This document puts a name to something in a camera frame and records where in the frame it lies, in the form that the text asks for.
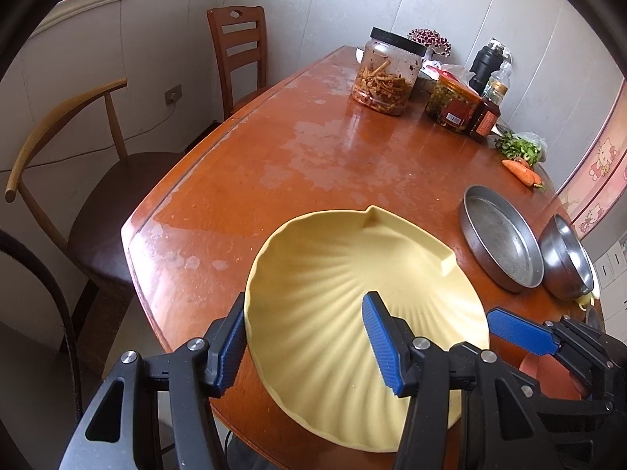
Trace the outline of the orange animal-shaped plate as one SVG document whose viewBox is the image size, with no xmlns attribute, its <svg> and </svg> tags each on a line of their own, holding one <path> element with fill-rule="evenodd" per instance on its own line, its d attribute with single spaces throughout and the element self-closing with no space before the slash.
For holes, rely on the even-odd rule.
<svg viewBox="0 0 627 470">
<path fill-rule="evenodd" d="M 536 379 L 545 396 L 553 399 L 580 400 L 581 393 L 569 370 L 551 355 L 528 353 L 518 367 L 524 374 Z"/>
</svg>

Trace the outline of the yellow white ceramic bowl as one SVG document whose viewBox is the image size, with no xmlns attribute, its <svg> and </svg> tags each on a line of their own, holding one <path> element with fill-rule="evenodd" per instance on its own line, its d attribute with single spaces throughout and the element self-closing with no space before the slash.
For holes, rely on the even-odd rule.
<svg viewBox="0 0 627 470">
<path fill-rule="evenodd" d="M 577 299 L 579 309 L 584 312 L 587 311 L 589 307 L 594 307 L 596 302 L 600 300 L 600 280 L 598 280 L 596 268 L 594 265 L 591 266 L 591 269 L 593 278 L 593 289 L 588 294 L 582 295 Z"/>
</svg>

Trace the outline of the large steel bowl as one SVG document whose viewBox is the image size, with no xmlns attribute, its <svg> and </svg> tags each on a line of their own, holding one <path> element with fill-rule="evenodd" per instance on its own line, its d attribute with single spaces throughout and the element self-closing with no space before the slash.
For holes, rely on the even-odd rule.
<svg viewBox="0 0 627 470">
<path fill-rule="evenodd" d="M 549 219 L 539 246 L 544 262 L 543 283 L 555 297 L 575 300 L 593 291 L 593 267 L 585 247 L 561 215 Z"/>
</svg>

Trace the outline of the yellow shell-shaped plate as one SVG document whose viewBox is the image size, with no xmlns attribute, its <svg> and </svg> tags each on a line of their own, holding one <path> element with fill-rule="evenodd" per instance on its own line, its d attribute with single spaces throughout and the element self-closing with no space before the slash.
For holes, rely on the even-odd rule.
<svg viewBox="0 0 627 470">
<path fill-rule="evenodd" d="M 308 213 L 273 232 L 246 283 L 246 337 L 260 381 L 290 418 L 337 445 L 387 453 L 409 402 L 385 385 L 364 329 L 371 291 L 442 349 L 490 344 L 455 253 L 376 206 Z"/>
</svg>

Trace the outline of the round steel pan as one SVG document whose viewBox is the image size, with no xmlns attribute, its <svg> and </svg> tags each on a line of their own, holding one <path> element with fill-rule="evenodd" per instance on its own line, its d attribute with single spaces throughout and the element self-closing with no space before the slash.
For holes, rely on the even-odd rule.
<svg viewBox="0 0 627 470">
<path fill-rule="evenodd" d="M 498 286 L 511 293 L 540 286 L 544 261 L 538 240 L 507 199 L 480 184 L 468 187 L 459 224 L 473 256 Z"/>
</svg>

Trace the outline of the white shelf cabinet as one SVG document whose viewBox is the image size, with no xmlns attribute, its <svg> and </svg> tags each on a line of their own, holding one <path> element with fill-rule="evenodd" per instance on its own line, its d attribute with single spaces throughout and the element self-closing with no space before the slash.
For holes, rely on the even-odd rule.
<svg viewBox="0 0 627 470">
<path fill-rule="evenodd" d="M 594 262 L 600 279 L 600 308 L 606 332 L 625 343 L 627 334 L 627 249 L 622 235 Z"/>
</svg>

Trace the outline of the curved-back dark-seat chair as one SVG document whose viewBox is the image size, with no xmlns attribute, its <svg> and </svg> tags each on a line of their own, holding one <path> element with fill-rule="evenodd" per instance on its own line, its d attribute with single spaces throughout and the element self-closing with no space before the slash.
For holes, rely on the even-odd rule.
<svg viewBox="0 0 627 470">
<path fill-rule="evenodd" d="M 112 81 L 64 100 L 33 128 L 14 161 L 4 198 L 20 196 L 42 231 L 86 277 L 112 297 L 135 295 L 121 240 L 121 228 L 137 206 L 183 158 L 175 152 L 131 154 L 125 146 L 112 93 L 127 86 L 127 79 Z M 87 197 L 68 237 L 64 237 L 36 201 L 22 179 L 31 160 L 83 109 L 103 100 L 117 162 Z"/>
</svg>

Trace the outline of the carrot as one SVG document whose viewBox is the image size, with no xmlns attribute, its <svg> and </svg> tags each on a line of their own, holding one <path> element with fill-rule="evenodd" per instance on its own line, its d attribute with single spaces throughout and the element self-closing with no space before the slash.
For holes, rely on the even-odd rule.
<svg viewBox="0 0 627 470">
<path fill-rule="evenodd" d="M 540 189 L 540 190 L 545 189 L 545 184 L 542 181 L 541 176 L 535 171 L 533 171 L 533 168 L 529 165 L 529 163 L 527 163 L 527 161 L 524 158 L 518 157 L 517 159 L 515 159 L 515 161 L 528 171 L 529 177 L 533 177 L 533 188 Z"/>
<path fill-rule="evenodd" d="M 503 159 L 502 165 L 522 184 L 525 184 L 526 187 L 531 188 L 533 186 L 533 177 L 528 176 L 528 171 L 523 168 L 519 163 L 515 160 Z"/>
</svg>

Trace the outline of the dark sauce bottle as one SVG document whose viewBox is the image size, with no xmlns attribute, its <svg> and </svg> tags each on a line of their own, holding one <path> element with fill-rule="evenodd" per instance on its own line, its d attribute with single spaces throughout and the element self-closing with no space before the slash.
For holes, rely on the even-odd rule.
<svg viewBox="0 0 627 470">
<path fill-rule="evenodd" d="M 478 142 L 485 141 L 498 118 L 500 106 L 487 98 L 482 98 L 469 123 L 469 136 Z"/>
</svg>

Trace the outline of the red-label sauce jar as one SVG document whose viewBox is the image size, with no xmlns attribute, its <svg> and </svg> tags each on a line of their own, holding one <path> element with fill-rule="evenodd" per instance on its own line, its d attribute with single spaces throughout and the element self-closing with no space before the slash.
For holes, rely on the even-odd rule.
<svg viewBox="0 0 627 470">
<path fill-rule="evenodd" d="M 440 70 L 425 112 L 439 125 L 464 134 L 479 101 L 475 90 L 449 72 Z"/>
</svg>

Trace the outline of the clear bottle green contents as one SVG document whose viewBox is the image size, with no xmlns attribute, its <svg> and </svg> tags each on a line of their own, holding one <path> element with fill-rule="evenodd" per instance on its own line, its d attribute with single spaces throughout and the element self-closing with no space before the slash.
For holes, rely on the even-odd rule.
<svg viewBox="0 0 627 470">
<path fill-rule="evenodd" d="M 512 64 L 510 61 L 503 61 L 500 69 L 494 71 L 485 87 L 482 96 L 491 101 L 496 106 L 500 106 L 506 97 L 510 87 Z"/>
</svg>

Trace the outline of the clear jar black lid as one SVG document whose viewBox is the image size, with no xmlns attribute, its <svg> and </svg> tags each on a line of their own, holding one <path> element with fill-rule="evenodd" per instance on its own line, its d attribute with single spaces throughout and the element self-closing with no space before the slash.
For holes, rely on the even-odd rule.
<svg viewBox="0 0 627 470">
<path fill-rule="evenodd" d="M 373 27 L 352 86 L 353 100 L 384 115 L 402 115 L 425 52 L 420 43 Z"/>
</svg>

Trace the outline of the black thermos flask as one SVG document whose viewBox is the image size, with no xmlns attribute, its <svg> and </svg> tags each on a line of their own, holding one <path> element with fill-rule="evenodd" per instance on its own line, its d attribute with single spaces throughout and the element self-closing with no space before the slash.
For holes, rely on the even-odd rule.
<svg viewBox="0 0 627 470">
<path fill-rule="evenodd" d="M 474 73 L 469 85 L 478 94 L 483 94 L 491 74 L 500 69 L 504 60 L 505 46 L 495 38 L 483 46 L 476 54 L 470 72 Z"/>
</svg>

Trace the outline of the brown slatted wooden chair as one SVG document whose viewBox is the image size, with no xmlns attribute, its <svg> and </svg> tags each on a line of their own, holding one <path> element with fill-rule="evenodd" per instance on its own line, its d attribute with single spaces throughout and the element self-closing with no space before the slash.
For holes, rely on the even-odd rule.
<svg viewBox="0 0 627 470">
<path fill-rule="evenodd" d="M 225 119 L 263 94 L 268 88 L 268 34 L 262 6 L 230 5 L 206 11 L 218 67 Z M 232 74 L 256 67 L 256 88 L 234 99 Z"/>
</svg>

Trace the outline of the low wall socket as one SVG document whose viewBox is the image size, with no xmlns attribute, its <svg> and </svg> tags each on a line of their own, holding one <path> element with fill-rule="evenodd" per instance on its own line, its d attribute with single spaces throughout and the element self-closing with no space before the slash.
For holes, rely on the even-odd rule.
<svg viewBox="0 0 627 470">
<path fill-rule="evenodd" d="M 183 96 L 182 85 L 181 84 L 175 85 L 174 87 L 165 91 L 164 93 L 165 104 L 167 106 L 173 105 L 176 102 L 179 102 L 182 96 Z"/>
</svg>

